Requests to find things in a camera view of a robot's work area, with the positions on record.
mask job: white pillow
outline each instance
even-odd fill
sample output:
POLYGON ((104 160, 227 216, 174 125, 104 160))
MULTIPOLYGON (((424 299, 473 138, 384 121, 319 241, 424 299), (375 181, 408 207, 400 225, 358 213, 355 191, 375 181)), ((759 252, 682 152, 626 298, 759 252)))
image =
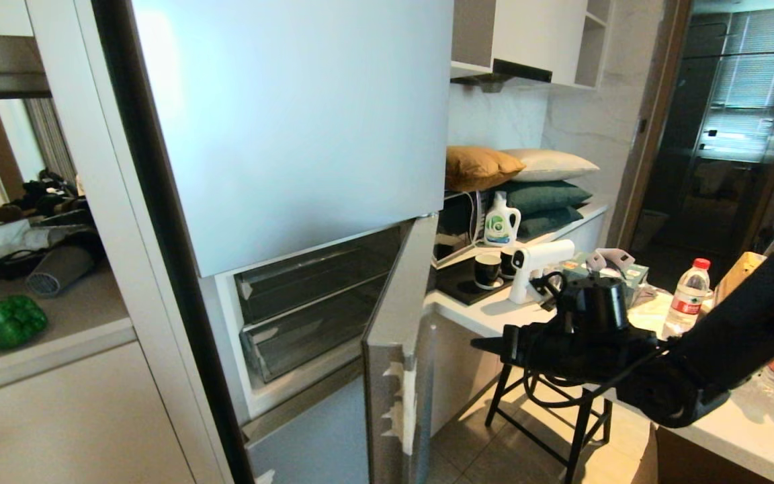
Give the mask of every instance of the white pillow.
POLYGON ((582 177, 599 171, 583 157, 553 150, 502 150, 524 163, 527 167, 512 178, 514 182, 552 182, 582 177))

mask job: window blinds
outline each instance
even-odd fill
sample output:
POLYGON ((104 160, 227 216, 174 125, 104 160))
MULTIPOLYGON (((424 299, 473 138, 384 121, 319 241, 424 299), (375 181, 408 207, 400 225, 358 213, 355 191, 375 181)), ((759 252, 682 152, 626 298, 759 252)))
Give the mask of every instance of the window blinds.
POLYGON ((701 149, 759 161, 774 123, 774 10, 733 13, 722 54, 701 149))

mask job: refrigerator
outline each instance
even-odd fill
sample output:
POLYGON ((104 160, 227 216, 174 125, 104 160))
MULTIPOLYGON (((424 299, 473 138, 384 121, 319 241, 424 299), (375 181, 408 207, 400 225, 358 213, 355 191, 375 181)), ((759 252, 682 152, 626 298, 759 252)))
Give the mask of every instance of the refrigerator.
POLYGON ((105 57, 236 480, 424 481, 452 0, 122 4, 105 57))

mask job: cushion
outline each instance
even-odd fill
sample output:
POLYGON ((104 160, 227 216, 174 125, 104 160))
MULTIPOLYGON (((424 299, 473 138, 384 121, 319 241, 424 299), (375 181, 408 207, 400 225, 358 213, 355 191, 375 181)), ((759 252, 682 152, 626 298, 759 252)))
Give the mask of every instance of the cushion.
POLYGON ((553 150, 503 150, 527 167, 516 175, 517 182, 550 182, 577 178, 599 170, 583 157, 553 150))
POLYGON ((515 157, 484 147, 446 148, 446 189, 487 190, 522 171, 525 164, 515 157))
POLYGON ((507 205, 515 206, 524 218, 532 212, 577 205, 591 197, 589 191, 580 189, 567 181, 535 181, 522 184, 510 181, 498 190, 507 193, 507 205))
POLYGON ((522 215, 521 223, 519 224, 519 237, 522 239, 533 239, 582 218, 584 216, 571 206, 534 212, 533 214, 528 214, 526 218, 522 215))

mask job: black stool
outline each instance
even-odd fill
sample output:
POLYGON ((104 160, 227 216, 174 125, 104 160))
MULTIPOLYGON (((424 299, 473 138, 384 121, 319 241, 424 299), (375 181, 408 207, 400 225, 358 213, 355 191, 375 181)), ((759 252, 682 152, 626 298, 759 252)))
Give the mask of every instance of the black stool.
MULTIPOLYGON (((537 445, 540 445, 543 450, 557 459, 557 462, 566 466, 566 477, 563 479, 563 483, 572 484, 572 478, 575 476, 575 468, 578 466, 578 457, 581 456, 581 450, 590 442, 590 439, 593 438, 593 435, 596 434, 596 431, 599 431, 600 426, 603 427, 602 441, 600 442, 602 444, 608 444, 608 441, 611 438, 611 412, 614 408, 614 405, 611 404, 610 399, 605 399, 602 413, 593 410, 592 399, 578 406, 578 419, 575 421, 575 433, 572 435, 572 446, 569 450, 569 457, 565 458, 561 456, 561 454, 558 454, 553 448, 549 447, 549 445, 541 441, 540 438, 533 435, 530 431, 528 431, 528 429, 525 429, 521 423, 507 415, 503 410, 501 410, 500 407, 498 407, 498 405, 501 403, 501 397, 503 397, 504 393, 515 389, 524 383, 524 379, 521 378, 518 380, 518 382, 514 382, 509 387, 507 386, 507 380, 509 379, 509 374, 512 369, 512 365, 503 365, 503 370, 501 370, 501 377, 498 379, 497 388, 494 390, 494 398, 492 398, 491 407, 488 408, 488 415, 486 415, 486 427, 492 425, 492 419, 494 419, 495 413, 500 414, 500 416, 504 417, 507 422, 512 424, 515 428, 519 429, 521 433, 525 434, 537 445), (590 432, 587 432, 587 423, 590 420, 590 415, 596 417, 596 423, 594 423, 593 427, 590 428, 590 432)), ((540 379, 540 382, 546 385, 548 388, 559 393, 559 395, 569 399, 572 398, 572 395, 569 395, 562 389, 557 388, 556 385, 552 385, 542 378, 540 379)), ((590 390, 581 389, 581 396, 585 396, 587 393, 590 393, 590 390)))

